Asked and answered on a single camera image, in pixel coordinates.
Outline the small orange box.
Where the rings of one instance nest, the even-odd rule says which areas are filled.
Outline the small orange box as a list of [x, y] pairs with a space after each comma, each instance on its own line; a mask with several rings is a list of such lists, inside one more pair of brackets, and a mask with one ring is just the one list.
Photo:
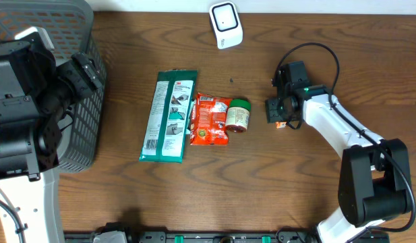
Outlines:
[[286, 126], [287, 126], [287, 123], [285, 121], [276, 122], [276, 128], [277, 129], [285, 128]]

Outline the green lid spice jar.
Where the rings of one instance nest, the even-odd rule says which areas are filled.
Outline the green lid spice jar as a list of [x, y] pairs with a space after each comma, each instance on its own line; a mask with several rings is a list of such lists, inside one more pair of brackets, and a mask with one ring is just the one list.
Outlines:
[[249, 125], [251, 104], [242, 99], [233, 99], [227, 110], [226, 129], [231, 132], [246, 132]]

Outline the red snack bag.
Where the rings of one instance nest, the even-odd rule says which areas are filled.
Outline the red snack bag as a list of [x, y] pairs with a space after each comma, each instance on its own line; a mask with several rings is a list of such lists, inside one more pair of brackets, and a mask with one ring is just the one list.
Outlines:
[[225, 124], [231, 101], [231, 98], [197, 94], [189, 127], [191, 145], [228, 145]]

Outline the green white package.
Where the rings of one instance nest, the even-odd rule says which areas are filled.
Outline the green white package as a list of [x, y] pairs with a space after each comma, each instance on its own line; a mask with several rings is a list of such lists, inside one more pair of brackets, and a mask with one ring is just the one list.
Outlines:
[[169, 70], [158, 73], [140, 161], [183, 161], [197, 77], [196, 70]]

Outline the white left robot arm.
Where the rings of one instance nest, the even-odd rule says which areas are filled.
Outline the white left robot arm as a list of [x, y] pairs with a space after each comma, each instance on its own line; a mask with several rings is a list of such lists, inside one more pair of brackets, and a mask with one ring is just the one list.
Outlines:
[[105, 81], [83, 52], [57, 63], [44, 28], [0, 42], [0, 220], [7, 242], [63, 242], [59, 122]]

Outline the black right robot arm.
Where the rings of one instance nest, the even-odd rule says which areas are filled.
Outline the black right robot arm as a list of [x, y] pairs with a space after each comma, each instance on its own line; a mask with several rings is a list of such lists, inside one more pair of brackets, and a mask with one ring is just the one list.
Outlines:
[[409, 153], [399, 139], [386, 140], [357, 121], [324, 86], [308, 86], [266, 100], [270, 123], [298, 129], [303, 123], [318, 131], [341, 160], [339, 207], [321, 221], [308, 242], [356, 242], [372, 231], [389, 232], [383, 223], [409, 214], [416, 219]]

